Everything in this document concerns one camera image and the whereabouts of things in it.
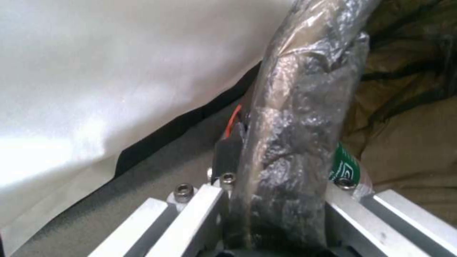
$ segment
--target screw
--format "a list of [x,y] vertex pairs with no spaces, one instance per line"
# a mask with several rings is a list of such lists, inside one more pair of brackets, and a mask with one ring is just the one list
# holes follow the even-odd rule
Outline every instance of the screw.
[[194,196],[194,187],[189,183],[179,184],[173,195],[178,203],[188,203]]
[[224,190],[232,190],[236,182],[236,175],[231,172],[222,174],[219,178],[221,181],[221,188]]
[[339,177],[335,179],[335,185],[344,191],[350,191],[356,188],[356,184],[347,177]]

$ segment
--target clear plastic wrap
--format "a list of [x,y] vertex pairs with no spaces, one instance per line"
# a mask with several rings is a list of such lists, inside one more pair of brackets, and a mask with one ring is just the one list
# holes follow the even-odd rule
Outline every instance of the clear plastic wrap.
[[257,78],[225,227],[228,247],[325,246],[324,193],[378,0],[298,0]]

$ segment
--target white sheet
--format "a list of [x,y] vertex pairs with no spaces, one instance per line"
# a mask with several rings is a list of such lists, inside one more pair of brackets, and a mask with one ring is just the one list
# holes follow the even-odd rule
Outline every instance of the white sheet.
[[119,153],[233,86],[292,0],[0,0],[7,256],[109,181]]

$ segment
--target green bottle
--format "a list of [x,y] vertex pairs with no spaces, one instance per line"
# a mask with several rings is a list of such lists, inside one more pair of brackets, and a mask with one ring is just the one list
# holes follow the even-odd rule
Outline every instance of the green bottle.
[[353,197],[356,199],[360,199],[362,196],[373,192],[373,185],[367,171],[340,142],[338,142],[336,147],[329,180],[335,181],[339,177],[348,178],[356,185],[353,192]]

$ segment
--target brown cloth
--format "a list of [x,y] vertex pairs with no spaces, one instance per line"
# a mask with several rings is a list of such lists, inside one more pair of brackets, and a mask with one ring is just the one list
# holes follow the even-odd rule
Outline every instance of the brown cloth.
[[384,0],[341,141],[376,191],[457,226],[457,1]]

